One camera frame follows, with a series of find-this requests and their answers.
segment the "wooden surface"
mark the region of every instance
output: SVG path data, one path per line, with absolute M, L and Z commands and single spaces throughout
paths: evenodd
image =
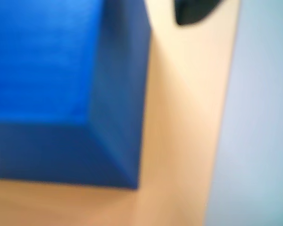
M 147 0 L 153 36 L 138 192 L 0 181 L 0 226 L 201 226 L 239 1 L 177 27 Z

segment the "light wood tabletop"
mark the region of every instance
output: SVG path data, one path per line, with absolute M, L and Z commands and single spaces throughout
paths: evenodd
M 172 0 L 146 2 L 153 35 L 140 189 L 0 181 L 0 226 L 203 224 L 239 0 L 185 27 Z

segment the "light blue wall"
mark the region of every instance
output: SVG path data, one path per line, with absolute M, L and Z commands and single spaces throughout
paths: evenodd
M 283 0 L 241 0 L 206 226 L 283 226 Z

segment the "blue box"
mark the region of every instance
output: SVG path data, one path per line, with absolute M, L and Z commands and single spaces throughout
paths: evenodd
M 143 0 L 0 0 L 0 178 L 138 187 Z

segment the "black handle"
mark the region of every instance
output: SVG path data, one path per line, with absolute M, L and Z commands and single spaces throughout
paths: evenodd
M 222 0 L 175 0 L 176 22 L 195 24 L 206 18 Z

